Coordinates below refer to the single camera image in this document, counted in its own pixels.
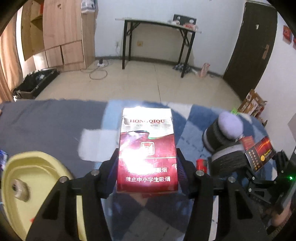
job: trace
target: blue package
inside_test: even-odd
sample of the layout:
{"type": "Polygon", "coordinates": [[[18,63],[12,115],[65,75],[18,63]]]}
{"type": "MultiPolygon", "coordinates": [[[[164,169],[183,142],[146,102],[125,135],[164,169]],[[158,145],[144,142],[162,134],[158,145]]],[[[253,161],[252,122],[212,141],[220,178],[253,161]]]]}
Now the blue package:
{"type": "Polygon", "coordinates": [[[7,153],[5,151],[0,150],[0,168],[2,170],[4,170],[7,159],[8,159],[7,153]]]}

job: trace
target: cigarette pack logo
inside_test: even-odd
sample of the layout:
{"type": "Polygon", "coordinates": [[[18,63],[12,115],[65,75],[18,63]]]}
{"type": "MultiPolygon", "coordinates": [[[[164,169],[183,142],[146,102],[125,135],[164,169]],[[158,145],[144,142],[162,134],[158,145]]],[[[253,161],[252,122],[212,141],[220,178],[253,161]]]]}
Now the cigarette pack logo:
{"type": "Polygon", "coordinates": [[[141,149],[146,152],[148,156],[155,154],[154,142],[141,142],[141,149]]]}

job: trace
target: red and white cigarette pack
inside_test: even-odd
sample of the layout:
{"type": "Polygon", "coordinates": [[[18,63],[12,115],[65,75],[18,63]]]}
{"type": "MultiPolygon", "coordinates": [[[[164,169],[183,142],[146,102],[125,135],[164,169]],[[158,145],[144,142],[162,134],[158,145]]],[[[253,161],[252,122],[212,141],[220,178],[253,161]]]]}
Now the red and white cigarette pack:
{"type": "Polygon", "coordinates": [[[117,191],[171,193],[178,190],[176,145],[170,109],[123,109],[117,191]]]}

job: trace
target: baseboard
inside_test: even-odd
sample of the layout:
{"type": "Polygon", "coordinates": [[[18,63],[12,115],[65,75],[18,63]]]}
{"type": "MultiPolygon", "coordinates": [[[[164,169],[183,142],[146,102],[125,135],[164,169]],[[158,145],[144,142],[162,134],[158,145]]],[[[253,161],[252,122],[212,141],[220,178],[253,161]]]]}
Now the baseboard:
{"type": "MultiPolygon", "coordinates": [[[[122,59],[122,56],[100,56],[100,57],[96,57],[96,60],[99,59],[122,59]]],[[[131,60],[134,61],[141,61],[141,62],[148,62],[148,63],[157,63],[157,64],[168,64],[168,65],[176,65],[177,63],[174,61],[169,61],[169,60],[164,60],[164,59],[157,59],[157,58],[144,58],[144,57],[131,57],[131,60]]],[[[191,68],[193,68],[196,71],[201,71],[201,68],[199,67],[195,67],[195,66],[191,66],[191,68]]],[[[208,74],[217,76],[217,77],[221,77],[222,75],[217,74],[215,72],[212,71],[208,71],[208,74]]]]}

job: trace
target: door handle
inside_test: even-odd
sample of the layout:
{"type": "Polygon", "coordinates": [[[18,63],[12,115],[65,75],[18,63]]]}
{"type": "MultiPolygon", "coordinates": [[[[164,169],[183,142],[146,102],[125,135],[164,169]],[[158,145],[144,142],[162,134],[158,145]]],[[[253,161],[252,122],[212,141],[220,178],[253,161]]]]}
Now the door handle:
{"type": "Polygon", "coordinates": [[[265,47],[265,50],[264,50],[264,53],[263,53],[263,56],[262,56],[262,59],[266,59],[267,57],[267,53],[268,53],[268,50],[269,50],[269,44],[266,45],[265,47]]]}

